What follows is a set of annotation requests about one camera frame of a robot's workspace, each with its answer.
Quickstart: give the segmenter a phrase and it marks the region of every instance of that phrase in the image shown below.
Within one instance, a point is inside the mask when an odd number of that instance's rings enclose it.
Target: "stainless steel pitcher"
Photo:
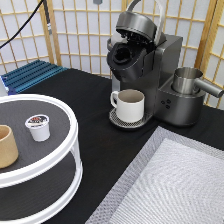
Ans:
[[[220,98],[224,90],[207,83],[200,78],[203,76],[202,71],[196,68],[183,67],[175,70],[173,79],[173,89],[181,94],[192,95],[204,90],[211,95]]]

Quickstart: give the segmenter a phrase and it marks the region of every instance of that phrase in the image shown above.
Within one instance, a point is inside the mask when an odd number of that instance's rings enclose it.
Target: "blue dish rack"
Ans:
[[[67,68],[36,60],[2,75],[2,79],[10,91],[20,93],[65,70]]]

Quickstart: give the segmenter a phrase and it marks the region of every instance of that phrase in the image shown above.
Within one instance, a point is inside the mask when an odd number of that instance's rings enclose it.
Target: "coffee machine lid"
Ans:
[[[131,39],[133,34],[136,34],[138,35],[138,39],[143,37],[143,41],[145,41],[144,39],[146,38],[147,41],[153,41],[155,46],[158,46],[166,40],[165,35],[162,33],[165,19],[163,6],[160,0],[156,0],[160,9],[160,21],[157,27],[147,16],[132,12],[135,5],[140,1],[132,1],[127,7],[127,10],[120,14],[116,30],[122,37]]]

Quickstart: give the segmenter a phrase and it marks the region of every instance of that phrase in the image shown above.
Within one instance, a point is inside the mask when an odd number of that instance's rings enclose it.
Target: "mesh mat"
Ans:
[[[222,151],[158,127],[86,224],[109,223],[113,213],[165,138],[224,160]]]
[[[25,127],[26,120],[36,114],[45,114],[50,119],[51,136],[44,142],[35,142]],[[61,108],[37,100],[1,103],[0,124],[12,128],[19,151],[17,161],[9,167],[0,169],[0,174],[20,169],[46,157],[65,140],[70,129],[69,118]]]
[[[110,224],[222,223],[224,161],[165,139]]]

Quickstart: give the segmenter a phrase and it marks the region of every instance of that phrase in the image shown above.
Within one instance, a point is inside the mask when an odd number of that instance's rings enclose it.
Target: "mug handle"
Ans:
[[[114,91],[114,92],[111,93],[111,95],[110,95],[110,102],[111,102],[113,107],[117,108],[117,104],[114,102],[114,95],[115,94],[118,96],[119,92],[118,91]]]

